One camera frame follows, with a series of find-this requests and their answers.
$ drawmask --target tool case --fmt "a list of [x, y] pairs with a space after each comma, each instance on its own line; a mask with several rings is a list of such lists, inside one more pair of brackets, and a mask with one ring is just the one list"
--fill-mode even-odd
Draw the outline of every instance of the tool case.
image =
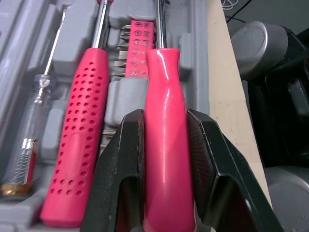
[[[33, 187], [22, 197], [0, 198], [0, 232], [79, 231], [47, 227], [39, 220], [55, 169], [70, 87], [84, 51], [90, 47], [98, 13], [96, 0], [0, 1], [0, 180], [8, 167], [18, 136], [33, 77], [42, 73], [67, 6], [53, 56], [56, 80], [53, 102], [37, 154]], [[114, 0], [106, 51], [110, 74], [121, 43], [121, 28], [132, 20], [154, 21], [153, 0]], [[179, 76], [187, 107], [209, 113], [206, 1], [171, 0], [166, 5], [168, 47], [180, 50]], [[123, 117], [144, 107], [148, 79], [110, 76], [104, 129], [116, 129]], [[102, 144], [109, 138], [103, 137]]]

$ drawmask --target clear plastic screwdriver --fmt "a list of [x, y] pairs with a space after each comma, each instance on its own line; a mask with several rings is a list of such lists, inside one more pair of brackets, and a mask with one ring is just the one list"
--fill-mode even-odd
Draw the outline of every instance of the clear plastic screwdriver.
[[33, 93], [26, 104], [17, 140], [3, 179], [4, 184], [1, 186], [2, 194], [5, 196], [25, 195], [31, 188], [35, 160], [52, 103], [51, 93], [56, 84], [54, 77], [50, 76], [49, 72], [65, 15], [66, 8], [63, 9], [60, 26], [44, 74], [34, 77]]

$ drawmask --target screwdriver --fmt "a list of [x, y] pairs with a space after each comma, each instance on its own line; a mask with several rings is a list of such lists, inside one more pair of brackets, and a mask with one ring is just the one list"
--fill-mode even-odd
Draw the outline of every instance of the screwdriver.
[[146, 52], [145, 232], [193, 232], [194, 195], [179, 51], [166, 48], [164, 0], [156, 0], [157, 49]]
[[40, 215], [49, 226], [79, 227], [84, 216], [108, 92], [108, 54], [102, 48], [111, 3], [99, 2], [92, 47], [73, 78], [55, 172]]
[[51, 108], [51, 93], [56, 84], [56, 80], [49, 75], [49, 71], [65, 15], [66, 8], [62, 13], [45, 72], [34, 77], [34, 92], [26, 104], [19, 135], [4, 176], [4, 184], [1, 186], [2, 194], [5, 196], [25, 195], [31, 188], [35, 159]]

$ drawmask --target wooden surface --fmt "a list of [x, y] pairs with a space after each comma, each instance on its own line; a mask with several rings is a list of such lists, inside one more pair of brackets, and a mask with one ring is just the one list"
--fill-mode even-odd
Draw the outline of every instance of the wooden surface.
[[207, 0], [210, 116], [245, 156], [268, 201], [258, 153], [224, 12], [220, 0]]

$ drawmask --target perforated screwdriver handle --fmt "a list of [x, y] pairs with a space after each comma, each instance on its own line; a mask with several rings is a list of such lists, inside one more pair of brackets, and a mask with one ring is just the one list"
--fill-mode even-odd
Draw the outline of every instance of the perforated screwdriver handle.
[[193, 232], [194, 195], [179, 51], [147, 51], [145, 123], [146, 232]]
[[108, 54], [86, 50], [73, 79], [55, 172], [41, 220], [55, 227], [82, 223], [108, 92]]

